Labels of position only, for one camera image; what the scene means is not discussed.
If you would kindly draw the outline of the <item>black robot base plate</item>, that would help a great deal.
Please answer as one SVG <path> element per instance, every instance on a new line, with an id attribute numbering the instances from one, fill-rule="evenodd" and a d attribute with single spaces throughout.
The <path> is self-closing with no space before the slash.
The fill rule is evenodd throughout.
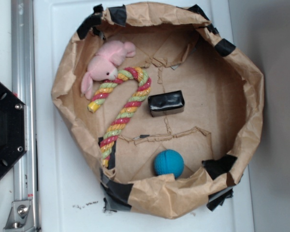
<path id="1" fill-rule="evenodd" d="M 0 180 L 25 152 L 25 104 L 0 82 Z"/>

